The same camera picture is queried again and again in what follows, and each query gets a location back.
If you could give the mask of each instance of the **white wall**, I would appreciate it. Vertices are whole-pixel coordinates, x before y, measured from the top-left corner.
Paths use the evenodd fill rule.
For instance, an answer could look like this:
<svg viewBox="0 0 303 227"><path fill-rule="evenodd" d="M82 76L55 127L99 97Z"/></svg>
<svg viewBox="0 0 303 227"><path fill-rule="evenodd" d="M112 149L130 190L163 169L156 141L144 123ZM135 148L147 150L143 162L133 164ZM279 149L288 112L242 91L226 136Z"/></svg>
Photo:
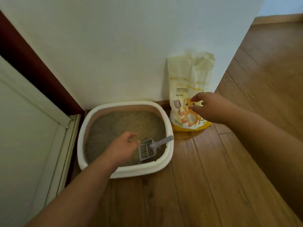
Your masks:
<svg viewBox="0 0 303 227"><path fill-rule="evenodd" d="M217 59L214 91L263 0L0 0L0 9L83 108L168 99L165 58Z"/></svg>
<svg viewBox="0 0 303 227"><path fill-rule="evenodd" d="M303 13L303 0L264 0L259 16Z"/></svg>

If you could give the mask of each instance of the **dark red door frame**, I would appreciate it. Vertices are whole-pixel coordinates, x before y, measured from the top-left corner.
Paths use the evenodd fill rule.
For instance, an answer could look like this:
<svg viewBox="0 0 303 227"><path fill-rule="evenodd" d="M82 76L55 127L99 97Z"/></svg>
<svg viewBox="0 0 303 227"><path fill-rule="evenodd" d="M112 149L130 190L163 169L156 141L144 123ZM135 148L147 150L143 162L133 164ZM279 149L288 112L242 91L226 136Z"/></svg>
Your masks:
<svg viewBox="0 0 303 227"><path fill-rule="evenodd" d="M0 55L67 115L84 111L0 11Z"/></svg>

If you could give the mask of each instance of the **litter box rim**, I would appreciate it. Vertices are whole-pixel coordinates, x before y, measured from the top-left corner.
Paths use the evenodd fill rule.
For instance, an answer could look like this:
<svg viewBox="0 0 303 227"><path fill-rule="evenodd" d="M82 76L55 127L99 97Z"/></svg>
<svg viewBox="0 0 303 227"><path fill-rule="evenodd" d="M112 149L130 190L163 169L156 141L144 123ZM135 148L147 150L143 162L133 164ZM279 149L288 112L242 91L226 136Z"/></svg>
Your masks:
<svg viewBox="0 0 303 227"><path fill-rule="evenodd" d="M108 104L97 106L87 114L79 131L78 143L77 143L77 158L81 170L84 170L88 166L88 163L84 158L83 141L84 141L84 134L86 127L93 114L105 108L131 106L131 105L149 105L157 108L158 111L161 113L165 124L166 137L173 135L172 125L169 120L169 117L167 116L163 108L157 103L151 101L130 101L130 102L122 102L122 103L108 103ZM163 155L156 161L143 163L139 165L133 165L133 166L118 167L118 169L114 173L112 173L110 178L134 177L134 176L146 175L160 171L161 169L163 169L169 164L170 160L172 159L173 151L174 151L174 140L169 141L167 143Z"/></svg>

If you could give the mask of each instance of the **cartoon dinosaur illustration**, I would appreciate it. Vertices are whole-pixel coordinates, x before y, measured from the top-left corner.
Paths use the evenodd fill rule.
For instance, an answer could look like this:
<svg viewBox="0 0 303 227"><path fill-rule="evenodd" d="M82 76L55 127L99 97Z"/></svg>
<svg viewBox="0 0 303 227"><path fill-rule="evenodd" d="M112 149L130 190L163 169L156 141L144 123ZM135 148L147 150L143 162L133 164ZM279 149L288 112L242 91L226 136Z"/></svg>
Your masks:
<svg viewBox="0 0 303 227"><path fill-rule="evenodd" d="M191 106L195 105L194 102L190 101L190 98L184 99L183 102L183 110L181 112L181 115L184 116L181 119L182 123L188 123L188 126L191 127L192 125L195 125L196 123L200 124L202 120L204 120L200 115L195 113L193 110L190 109Z"/></svg>

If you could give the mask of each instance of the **litter scoop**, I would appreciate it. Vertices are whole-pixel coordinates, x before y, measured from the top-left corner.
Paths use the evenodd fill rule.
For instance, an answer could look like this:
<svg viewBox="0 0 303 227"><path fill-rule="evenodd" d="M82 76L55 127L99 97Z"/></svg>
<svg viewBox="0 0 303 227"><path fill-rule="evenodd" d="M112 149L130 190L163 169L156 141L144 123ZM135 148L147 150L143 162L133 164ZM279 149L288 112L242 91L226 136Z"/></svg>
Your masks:
<svg viewBox="0 0 303 227"><path fill-rule="evenodd" d="M165 143L168 143L169 141L172 141L174 139L173 135L170 135L158 142L155 142L153 139L147 139L143 141L139 145L139 157L140 161L144 161L146 159L149 159L156 155L157 148Z"/></svg>
<svg viewBox="0 0 303 227"><path fill-rule="evenodd" d="M180 112L180 116L182 117L182 114L181 114L181 102L180 100L174 100L174 105L175 105L175 108L179 109L179 112Z"/></svg>

